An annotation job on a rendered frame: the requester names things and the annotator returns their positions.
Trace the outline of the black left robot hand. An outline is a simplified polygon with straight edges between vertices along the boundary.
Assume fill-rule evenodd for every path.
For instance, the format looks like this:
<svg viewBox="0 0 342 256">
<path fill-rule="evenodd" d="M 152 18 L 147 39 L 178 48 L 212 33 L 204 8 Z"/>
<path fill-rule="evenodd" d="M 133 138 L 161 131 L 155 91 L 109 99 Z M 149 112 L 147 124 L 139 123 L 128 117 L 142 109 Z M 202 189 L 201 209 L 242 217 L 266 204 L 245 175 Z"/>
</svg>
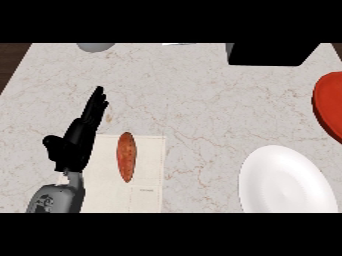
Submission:
<svg viewBox="0 0 342 256">
<path fill-rule="evenodd" d="M 81 173 L 90 160 L 96 132 L 109 102 L 99 86 L 90 96 L 81 117 L 77 118 L 62 137 L 47 135 L 43 144 L 48 159 L 56 163 L 56 172 Z"/>
</svg>

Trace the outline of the white bowl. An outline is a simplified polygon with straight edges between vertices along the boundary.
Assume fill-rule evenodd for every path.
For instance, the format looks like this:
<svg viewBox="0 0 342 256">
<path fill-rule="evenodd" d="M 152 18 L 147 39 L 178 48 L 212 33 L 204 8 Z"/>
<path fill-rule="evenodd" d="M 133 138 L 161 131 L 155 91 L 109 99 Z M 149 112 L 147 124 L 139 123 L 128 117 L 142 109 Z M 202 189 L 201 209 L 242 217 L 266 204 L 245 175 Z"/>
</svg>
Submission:
<svg viewBox="0 0 342 256">
<path fill-rule="evenodd" d="M 301 153 L 279 145 L 258 148 L 245 159 L 239 199 L 245 212 L 338 212 L 319 168 Z"/>
</svg>

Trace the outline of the red plate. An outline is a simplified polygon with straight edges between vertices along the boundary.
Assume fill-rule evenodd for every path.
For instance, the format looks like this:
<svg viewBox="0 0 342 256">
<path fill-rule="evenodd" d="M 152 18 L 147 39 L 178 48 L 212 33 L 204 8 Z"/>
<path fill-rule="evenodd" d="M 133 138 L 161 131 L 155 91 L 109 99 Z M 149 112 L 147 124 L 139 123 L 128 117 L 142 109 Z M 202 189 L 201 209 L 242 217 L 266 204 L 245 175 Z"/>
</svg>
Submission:
<svg viewBox="0 0 342 256">
<path fill-rule="evenodd" d="M 322 128 L 342 144 L 342 71 L 320 77 L 313 89 L 311 105 Z"/>
</svg>

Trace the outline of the orange-brown sweet potato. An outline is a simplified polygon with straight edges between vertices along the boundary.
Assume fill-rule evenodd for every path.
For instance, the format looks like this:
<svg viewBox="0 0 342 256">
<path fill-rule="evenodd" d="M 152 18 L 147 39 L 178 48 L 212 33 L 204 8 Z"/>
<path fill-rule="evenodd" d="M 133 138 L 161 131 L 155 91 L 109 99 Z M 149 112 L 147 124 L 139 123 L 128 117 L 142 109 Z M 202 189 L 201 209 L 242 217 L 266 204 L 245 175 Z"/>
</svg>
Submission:
<svg viewBox="0 0 342 256">
<path fill-rule="evenodd" d="M 130 182 L 134 175 L 137 146 L 133 134 L 125 132 L 118 139 L 116 161 L 122 180 Z"/>
</svg>

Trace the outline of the cream cloth placemat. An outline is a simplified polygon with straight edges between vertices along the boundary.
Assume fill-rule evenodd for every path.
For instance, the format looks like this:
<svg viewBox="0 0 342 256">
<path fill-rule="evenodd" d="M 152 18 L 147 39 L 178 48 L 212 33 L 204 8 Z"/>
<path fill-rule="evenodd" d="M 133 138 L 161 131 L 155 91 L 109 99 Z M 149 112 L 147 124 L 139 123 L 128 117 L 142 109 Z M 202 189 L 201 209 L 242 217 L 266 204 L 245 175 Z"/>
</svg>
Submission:
<svg viewBox="0 0 342 256">
<path fill-rule="evenodd" d="M 81 211 L 159 212 L 162 205 L 162 180 L 165 138 L 134 136 L 137 157 L 133 178 L 124 181 L 116 161 L 118 135 L 96 137 L 88 165 L 82 171 L 85 197 Z"/>
</svg>

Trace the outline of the grey round object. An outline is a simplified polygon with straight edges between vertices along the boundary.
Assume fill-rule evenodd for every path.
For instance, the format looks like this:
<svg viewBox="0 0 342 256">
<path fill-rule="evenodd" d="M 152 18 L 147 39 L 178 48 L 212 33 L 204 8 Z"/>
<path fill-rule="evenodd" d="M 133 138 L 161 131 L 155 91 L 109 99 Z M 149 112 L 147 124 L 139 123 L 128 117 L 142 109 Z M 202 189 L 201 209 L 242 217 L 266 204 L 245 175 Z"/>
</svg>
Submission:
<svg viewBox="0 0 342 256">
<path fill-rule="evenodd" d="M 96 53 L 106 51 L 113 46 L 113 43 L 78 43 L 77 46 L 82 51 Z"/>
</svg>

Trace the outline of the black appliance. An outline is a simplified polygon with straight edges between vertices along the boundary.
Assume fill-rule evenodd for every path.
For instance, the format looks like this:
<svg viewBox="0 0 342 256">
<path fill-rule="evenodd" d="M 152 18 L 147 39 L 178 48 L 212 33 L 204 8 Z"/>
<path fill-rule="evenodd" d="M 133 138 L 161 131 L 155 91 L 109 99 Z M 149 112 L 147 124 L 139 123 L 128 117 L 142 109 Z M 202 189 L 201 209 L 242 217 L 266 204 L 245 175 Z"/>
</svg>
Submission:
<svg viewBox="0 0 342 256">
<path fill-rule="evenodd" d="M 319 43 L 227 43 L 227 62 L 240 66 L 300 66 Z"/>
</svg>

